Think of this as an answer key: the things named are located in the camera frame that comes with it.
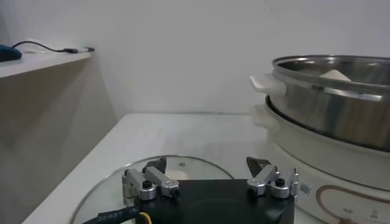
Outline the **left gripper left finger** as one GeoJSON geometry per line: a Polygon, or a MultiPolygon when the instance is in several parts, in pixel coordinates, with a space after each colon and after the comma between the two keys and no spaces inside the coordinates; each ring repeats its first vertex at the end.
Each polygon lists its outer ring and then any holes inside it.
{"type": "Polygon", "coordinates": [[[157,192],[168,198],[180,195],[177,180],[165,175],[166,157],[149,161],[141,171],[126,169],[122,174],[122,196],[124,201],[138,197],[141,201],[152,201],[157,198],[157,192]]]}

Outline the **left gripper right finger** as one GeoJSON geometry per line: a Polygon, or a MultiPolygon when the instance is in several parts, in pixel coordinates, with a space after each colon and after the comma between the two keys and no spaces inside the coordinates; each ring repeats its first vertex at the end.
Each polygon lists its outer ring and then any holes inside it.
{"type": "Polygon", "coordinates": [[[252,178],[247,180],[248,192],[254,197],[270,194],[274,198],[297,197],[299,173],[295,168],[280,170],[266,159],[247,157],[252,178]]]}

